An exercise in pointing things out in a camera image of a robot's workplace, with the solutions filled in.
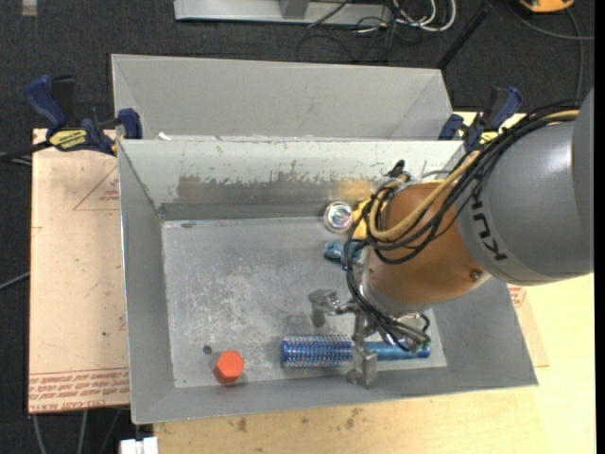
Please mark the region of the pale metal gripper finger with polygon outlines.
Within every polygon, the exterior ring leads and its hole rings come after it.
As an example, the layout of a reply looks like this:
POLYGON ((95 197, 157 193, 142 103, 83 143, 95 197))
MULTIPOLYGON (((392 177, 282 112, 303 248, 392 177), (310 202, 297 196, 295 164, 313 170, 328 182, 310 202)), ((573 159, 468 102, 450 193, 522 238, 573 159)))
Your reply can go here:
POLYGON ((352 369, 346 374, 347 380, 357 386, 369 388, 378 376, 378 356, 366 343, 355 343, 351 351, 352 369))
POLYGON ((311 303, 311 322, 316 327, 325 325, 327 317, 344 313, 343 303, 333 289, 317 289, 308 295, 311 303))

